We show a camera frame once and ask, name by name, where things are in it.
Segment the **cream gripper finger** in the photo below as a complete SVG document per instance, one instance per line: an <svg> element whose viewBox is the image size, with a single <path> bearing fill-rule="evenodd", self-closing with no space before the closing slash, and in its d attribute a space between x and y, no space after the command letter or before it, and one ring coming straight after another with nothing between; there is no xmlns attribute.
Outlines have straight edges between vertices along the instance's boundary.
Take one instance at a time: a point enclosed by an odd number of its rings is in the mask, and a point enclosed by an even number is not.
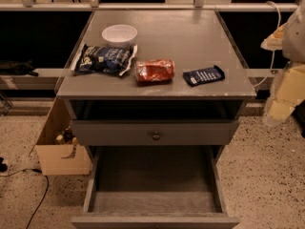
<svg viewBox="0 0 305 229"><path fill-rule="evenodd" d="M286 24L279 26L272 34L263 40L260 47L267 51L280 51Z"/></svg>
<svg viewBox="0 0 305 229"><path fill-rule="evenodd" d="M267 99L263 123L274 127L283 123L305 100L305 65L293 64L274 78Z"/></svg>

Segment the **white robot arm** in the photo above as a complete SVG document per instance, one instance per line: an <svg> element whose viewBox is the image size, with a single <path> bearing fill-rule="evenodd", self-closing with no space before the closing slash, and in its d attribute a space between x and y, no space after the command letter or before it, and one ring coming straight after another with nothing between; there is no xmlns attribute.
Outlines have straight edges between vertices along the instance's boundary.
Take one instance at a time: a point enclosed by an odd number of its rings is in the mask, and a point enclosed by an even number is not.
<svg viewBox="0 0 305 229"><path fill-rule="evenodd" d="M305 100L305 0L289 17L261 43L267 51L282 51L291 65L273 81L263 121L268 126L283 123Z"/></svg>

